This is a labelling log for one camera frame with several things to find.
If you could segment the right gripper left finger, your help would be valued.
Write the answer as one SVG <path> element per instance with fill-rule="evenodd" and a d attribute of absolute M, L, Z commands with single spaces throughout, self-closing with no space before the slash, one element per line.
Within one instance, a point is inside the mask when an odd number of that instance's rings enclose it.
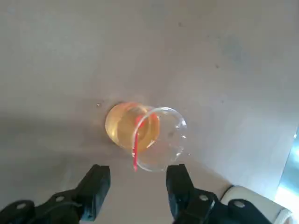
<path fill-rule="evenodd" d="M 93 165 L 77 187 L 53 194 L 46 202 L 18 200 L 0 211 L 2 224 L 78 224 L 97 218 L 111 184 L 109 166 Z"/>

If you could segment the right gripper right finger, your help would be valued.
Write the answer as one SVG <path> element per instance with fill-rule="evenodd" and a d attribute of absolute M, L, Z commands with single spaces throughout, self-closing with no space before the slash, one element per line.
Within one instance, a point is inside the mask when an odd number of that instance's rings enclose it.
<path fill-rule="evenodd" d="M 167 168 L 166 187 L 176 224 L 273 224 L 280 213 L 280 205 L 242 186 L 221 198 L 196 188 L 184 164 Z"/>

